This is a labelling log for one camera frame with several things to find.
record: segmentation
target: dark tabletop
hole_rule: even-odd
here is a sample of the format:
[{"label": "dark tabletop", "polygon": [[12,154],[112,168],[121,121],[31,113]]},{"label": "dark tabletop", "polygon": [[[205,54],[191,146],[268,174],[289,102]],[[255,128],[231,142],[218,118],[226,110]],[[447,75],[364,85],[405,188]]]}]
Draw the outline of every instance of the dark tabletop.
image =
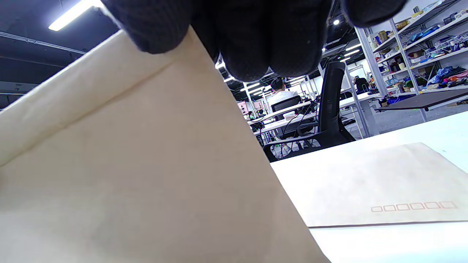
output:
[{"label": "dark tabletop", "polygon": [[378,108],[377,110],[426,109],[468,95],[468,89],[429,92]]}]

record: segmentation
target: finger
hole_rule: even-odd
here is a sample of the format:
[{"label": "finger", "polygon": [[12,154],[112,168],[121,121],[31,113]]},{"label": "finger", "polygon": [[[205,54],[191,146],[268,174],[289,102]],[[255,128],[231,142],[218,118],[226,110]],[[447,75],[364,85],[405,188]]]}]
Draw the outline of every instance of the finger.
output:
[{"label": "finger", "polygon": [[177,47],[187,34],[191,0],[102,0],[135,44],[151,54]]},{"label": "finger", "polygon": [[406,0],[342,0],[341,7],[357,27],[380,24],[403,9]]},{"label": "finger", "polygon": [[194,6],[194,16],[192,18],[192,27],[200,38],[206,51],[210,54],[213,61],[218,60],[219,47],[216,41],[215,22],[211,10],[212,5],[207,1],[197,1]]},{"label": "finger", "polygon": [[332,0],[281,0],[271,12],[271,69],[299,77],[317,68]]},{"label": "finger", "polygon": [[223,0],[218,4],[216,31],[226,69],[238,80],[258,80],[268,70],[263,1]]}]

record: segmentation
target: chair backrest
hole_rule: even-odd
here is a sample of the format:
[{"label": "chair backrest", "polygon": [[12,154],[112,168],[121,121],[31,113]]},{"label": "chair backrest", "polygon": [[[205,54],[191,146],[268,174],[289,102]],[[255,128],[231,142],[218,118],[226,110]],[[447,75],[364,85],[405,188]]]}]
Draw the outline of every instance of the chair backrest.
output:
[{"label": "chair backrest", "polygon": [[325,70],[322,86],[322,100],[319,110],[319,131],[328,129],[339,130],[340,93],[343,82],[345,63],[331,62]]},{"label": "chair backrest", "polygon": [[[289,99],[285,99],[283,101],[280,101],[278,103],[275,103],[271,106],[271,109],[273,112],[279,111],[279,110],[284,110],[286,108],[292,107],[294,105],[297,105],[301,103],[301,98],[300,96],[294,96]],[[285,117],[283,115],[276,116],[275,119],[276,121],[283,120]]]}]

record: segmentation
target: man in white shirt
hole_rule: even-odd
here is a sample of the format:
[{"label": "man in white shirt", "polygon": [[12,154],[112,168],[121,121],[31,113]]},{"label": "man in white shirt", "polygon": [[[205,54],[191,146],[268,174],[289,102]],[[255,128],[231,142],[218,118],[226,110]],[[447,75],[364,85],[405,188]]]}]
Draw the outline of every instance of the man in white shirt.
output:
[{"label": "man in white shirt", "polygon": [[273,89],[274,95],[268,99],[268,105],[270,106],[270,108],[272,105],[278,102],[282,102],[284,100],[287,100],[289,98],[292,98],[298,95],[297,92],[295,91],[294,92],[286,91],[286,86],[284,85],[283,80],[281,78],[275,79],[271,83],[271,88]]}]

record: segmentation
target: desk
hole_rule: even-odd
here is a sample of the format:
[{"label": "desk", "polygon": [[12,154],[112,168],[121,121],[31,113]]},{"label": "desk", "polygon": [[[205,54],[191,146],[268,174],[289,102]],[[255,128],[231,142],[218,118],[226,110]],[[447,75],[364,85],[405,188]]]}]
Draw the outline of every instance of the desk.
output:
[{"label": "desk", "polygon": [[252,125],[252,124],[255,124],[255,123],[258,123],[258,122],[261,122],[262,120],[266,120],[266,119],[269,119],[269,118],[273,118],[273,117],[276,117],[278,115],[281,115],[281,114],[285,114],[285,113],[288,113],[290,111],[293,111],[293,110],[296,110],[296,109],[300,109],[302,107],[305,107],[305,106],[309,106],[311,104],[311,102],[304,102],[304,103],[300,103],[300,104],[297,104],[295,106],[291,106],[289,108],[286,108],[286,109],[282,109],[282,110],[279,110],[279,111],[275,111],[273,113],[270,113],[264,117],[261,117],[261,118],[258,118],[258,119],[255,119],[255,120],[252,120],[252,121],[249,121],[247,122],[248,125]]},{"label": "desk", "polygon": [[426,111],[429,111],[430,109],[441,107],[442,105],[447,105],[454,102],[463,101],[467,98],[468,89],[429,92],[378,108],[378,110],[425,109]]},{"label": "desk", "polygon": [[[313,118],[315,116],[318,116],[318,114],[315,113],[315,112],[313,112],[311,114],[307,114],[307,115],[304,116],[304,120],[311,119],[311,118]],[[290,125],[293,124],[293,123],[300,122],[301,120],[302,120],[302,117],[297,117],[293,121],[291,121]],[[288,122],[289,121],[283,119],[283,120],[280,120],[280,121],[277,121],[277,122],[267,124],[267,125],[265,125],[265,128],[262,129],[262,133],[269,132],[269,131],[272,131],[272,130],[275,130],[275,129],[278,129],[278,128],[282,128],[282,127],[286,126],[288,124]],[[254,132],[255,136],[257,136],[259,134],[260,134],[260,131]]]},{"label": "desk", "polygon": [[[423,142],[468,172],[468,112],[271,164],[284,184],[332,158],[357,158],[370,150]],[[315,228],[310,230],[333,263],[468,262],[468,223]]]},{"label": "desk", "polygon": [[[364,113],[364,118],[367,120],[367,126],[369,126],[369,131],[371,132],[371,136],[379,135],[380,134],[380,128],[377,125],[377,122],[375,121],[374,117],[374,110],[371,109],[371,106],[369,105],[369,100],[375,99],[377,97],[382,97],[379,93],[377,94],[372,94],[368,95],[367,93],[359,94],[358,95],[358,100],[359,103],[362,107],[362,111]],[[345,108],[348,106],[352,106],[356,104],[354,101],[354,98],[347,98],[342,101],[340,101],[340,108]]]}]

